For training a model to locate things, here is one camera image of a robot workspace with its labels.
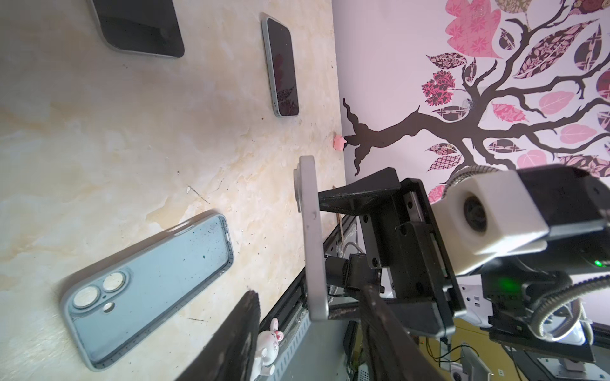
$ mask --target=green led light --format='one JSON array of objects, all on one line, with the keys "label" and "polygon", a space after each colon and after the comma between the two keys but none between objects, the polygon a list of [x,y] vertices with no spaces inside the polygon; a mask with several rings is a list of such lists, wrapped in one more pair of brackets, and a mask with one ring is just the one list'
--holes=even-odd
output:
[{"label": "green led light", "polygon": [[516,282],[514,279],[502,277],[498,279],[498,285],[500,289],[508,293],[517,293],[521,290],[521,284]]}]

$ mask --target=phone with dark screen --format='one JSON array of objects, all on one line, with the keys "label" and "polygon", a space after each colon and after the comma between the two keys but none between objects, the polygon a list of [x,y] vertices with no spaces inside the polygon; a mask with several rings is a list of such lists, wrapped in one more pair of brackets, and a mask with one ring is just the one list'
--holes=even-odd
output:
[{"label": "phone with dark screen", "polygon": [[263,20],[262,28],[273,111],[277,116],[298,115],[299,99],[290,31],[271,17]]}]

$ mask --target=white bunny figurine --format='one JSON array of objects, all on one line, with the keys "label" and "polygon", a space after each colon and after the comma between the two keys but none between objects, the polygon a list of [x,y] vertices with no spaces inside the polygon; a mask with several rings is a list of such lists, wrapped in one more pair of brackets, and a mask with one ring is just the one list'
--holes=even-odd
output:
[{"label": "white bunny figurine", "polygon": [[275,365],[271,364],[278,357],[279,342],[284,338],[284,334],[278,331],[278,328],[278,319],[273,318],[271,319],[271,330],[259,333],[256,339],[256,353],[250,381],[254,381],[259,375],[270,376],[275,371]]}]

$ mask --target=tree wall decal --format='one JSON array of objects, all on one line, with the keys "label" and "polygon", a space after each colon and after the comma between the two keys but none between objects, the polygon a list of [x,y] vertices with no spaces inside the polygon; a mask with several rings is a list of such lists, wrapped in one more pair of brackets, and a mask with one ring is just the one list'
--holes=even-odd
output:
[{"label": "tree wall decal", "polygon": [[[496,1],[500,9],[505,12],[509,10],[509,13],[525,12],[529,6],[529,1],[523,0]],[[360,172],[360,164],[370,153],[372,147],[388,147],[403,137],[414,137],[420,131],[427,130],[437,138],[447,142],[439,142],[439,144],[429,148],[429,151],[439,155],[436,161],[431,163],[429,170],[453,168],[452,173],[454,173],[465,166],[477,164],[473,152],[464,143],[464,140],[470,140],[473,150],[480,154],[485,163],[489,165],[504,165],[509,169],[516,169],[517,166],[540,165],[546,162],[543,151],[547,151],[565,165],[579,166],[598,177],[610,176],[610,163],[608,161],[595,155],[579,155],[591,144],[610,136],[610,133],[599,132],[577,124],[586,113],[595,108],[598,112],[601,128],[610,128],[610,112],[605,108],[610,106],[610,70],[602,73],[597,80],[596,90],[599,97],[578,107],[569,116],[559,119],[552,117],[573,99],[584,99],[585,80],[596,73],[601,73],[610,62],[610,53],[603,60],[600,60],[601,26],[595,28],[595,33],[592,33],[578,47],[573,56],[573,64],[583,71],[582,74],[557,75],[548,84],[542,86],[500,89],[511,76],[527,84],[530,77],[547,70],[553,70],[553,64],[558,60],[570,60],[571,57],[564,57],[566,50],[588,25],[597,21],[569,24],[567,20],[570,15],[585,13],[582,12],[582,8],[579,1],[576,1],[570,8],[563,0],[560,9],[549,20],[533,29],[528,25],[529,22],[524,24],[517,18],[506,20],[505,23],[515,24],[521,30],[520,40],[518,40],[507,31],[509,28],[506,26],[500,28],[500,10],[492,12],[489,0],[473,0],[472,3],[467,0],[449,0],[447,12],[455,16],[456,19],[450,23],[446,32],[451,35],[450,46],[459,53],[451,52],[428,56],[430,61],[439,69],[432,74],[431,80],[422,85],[422,92],[426,103],[434,107],[448,104],[457,91],[466,92],[468,100],[463,106],[446,105],[434,110],[433,113],[439,116],[422,113],[418,107],[417,110],[394,126],[383,130],[371,130],[366,124],[360,122],[358,116],[352,112],[344,98],[343,106],[346,109],[347,118],[354,128],[353,135],[344,137],[345,146],[356,147],[354,151],[356,174]],[[466,24],[468,18],[471,20],[469,25]],[[547,33],[544,37],[544,32],[547,29],[564,24],[565,28],[550,34]],[[465,27],[471,27],[470,30],[474,32],[467,35],[464,32]],[[512,55],[505,61],[501,77],[486,88],[480,88],[481,82],[485,78],[501,70],[501,64],[496,59],[489,69],[477,76],[477,73],[481,72],[481,63],[477,62],[476,58],[473,58],[469,63],[466,56],[498,57],[489,41],[489,38],[493,38],[494,35],[499,35],[500,47],[512,52]],[[534,45],[531,44],[534,38],[537,40],[541,37],[542,39],[539,42]],[[515,63],[520,61],[520,58],[523,59],[523,63],[521,67],[516,68]],[[456,80],[449,72],[449,69],[460,66],[462,67],[461,88],[456,86],[459,79]],[[576,94],[569,91],[553,91],[557,84],[564,82],[576,84],[578,86]],[[526,103],[526,95],[539,93],[547,94],[540,99],[538,107],[532,107]],[[519,107],[503,104],[499,101],[500,98],[506,96],[516,98]],[[490,104],[498,119],[512,123],[510,128],[503,130],[479,127],[479,122]],[[537,113],[543,118],[543,121],[530,123],[524,111]],[[536,134],[536,132],[543,130],[555,131],[556,134],[561,136],[561,141],[564,143],[584,143],[575,148],[552,147],[541,142]],[[503,158],[502,153],[524,151],[511,140],[520,137],[529,139],[539,150],[524,152],[515,165],[513,160]],[[488,138],[496,140],[485,147],[484,140]],[[607,150],[610,153],[610,145],[607,146]]]}]

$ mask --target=patterned leaf decal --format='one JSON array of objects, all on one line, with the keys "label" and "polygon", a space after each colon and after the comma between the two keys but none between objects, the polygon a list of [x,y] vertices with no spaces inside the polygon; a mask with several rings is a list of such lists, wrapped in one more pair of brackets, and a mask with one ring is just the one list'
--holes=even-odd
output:
[{"label": "patterned leaf decal", "polygon": [[444,120],[453,122],[462,119],[468,113],[468,109],[460,106],[447,106],[433,112],[439,114]]},{"label": "patterned leaf decal", "polygon": [[443,197],[443,190],[445,190],[445,186],[439,185],[438,187],[434,187],[430,193],[428,193],[428,201],[430,204],[437,202]]},{"label": "patterned leaf decal", "polygon": [[459,152],[458,149],[450,143],[435,144],[434,146],[428,148],[426,151],[432,151],[440,156],[457,154]]},{"label": "patterned leaf decal", "polygon": [[558,159],[563,165],[584,169],[594,177],[610,176],[610,162],[598,158],[597,155],[568,155]]},{"label": "patterned leaf decal", "polygon": [[456,86],[456,80],[451,73],[441,70],[434,73],[431,80],[422,85],[422,92],[427,98],[426,103],[430,106],[440,106],[451,102]]},{"label": "patterned leaf decal", "polygon": [[519,79],[529,78],[551,67],[557,59],[564,55],[576,36],[594,21],[596,20],[576,24],[543,38],[542,41],[534,45],[514,77]]},{"label": "patterned leaf decal", "polygon": [[596,134],[597,131],[588,126],[583,126],[582,124],[571,124],[561,129],[559,139],[563,143],[573,144],[587,140],[590,137],[594,137]]},{"label": "patterned leaf decal", "polygon": [[604,99],[610,99],[610,70],[597,79],[597,92]]},{"label": "patterned leaf decal", "polygon": [[572,5],[572,9],[569,15],[586,15],[587,13],[597,12],[600,9],[606,8],[608,6],[607,1],[602,0],[576,0]]},{"label": "patterned leaf decal", "polygon": [[428,171],[432,171],[434,169],[448,169],[453,168],[459,164],[460,160],[462,160],[461,155],[446,155],[441,156],[432,163]]},{"label": "patterned leaf decal", "polygon": [[509,32],[500,28],[500,47],[504,50],[513,50],[515,48],[515,39]]},{"label": "patterned leaf decal", "polygon": [[443,53],[435,55],[434,57],[426,56],[433,64],[441,69],[452,69],[457,68],[466,64],[466,57],[460,53]]},{"label": "patterned leaf decal", "polygon": [[523,148],[519,148],[510,139],[500,139],[494,141],[487,147],[488,150],[497,152],[499,154],[509,154],[511,152],[525,151]]},{"label": "patterned leaf decal", "polygon": [[601,26],[597,27],[597,32],[589,37],[587,41],[580,44],[574,53],[574,63],[576,67],[583,71],[589,71],[600,57],[601,52]]},{"label": "patterned leaf decal", "polygon": [[525,12],[532,0],[496,0],[498,7],[506,13]]},{"label": "patterned leaf decal", "polygon": [[470,65],[468,65],[466,67],[466,70],[464,71],[464,77],[466,78],[466,82],[472,83],[472,81],[475,80],[475,76],[476,76],[476,58],[474,60],[472,60]]},{"label": "patterned leaf decal", "polygon": [[523,111],[519,110],[517,107],[510,105],[510,104],[504,104],[504,103],[497,103],[497,104],[492,104],[493,105],[493,113],[499,118],[502,119],[505,122],[520,122],[520,121],[528,121],[525,118],[525,114],[523,113]]},{"label": "patterned leaf decal", "polygon": [[608,127],[610,127],[610,112],[598,112],[597,121],[600,123],[601,128],[608,130]]},{"label": "patterned leaf decal", "polygon": [[540,111],[546,115],[556,114],[570,103],[574,95],[574,93],[569,91],[555,91],[554,93],[546,94],[538,102]]},{"label": "patterned leaf decal", "polygon": [[544,152],[533,149],[528,151],[526,154],[519,156],[517,159],[517,166],[519,168],[529,168],[531,166],[540,166],[547,164],[547,156]]}]

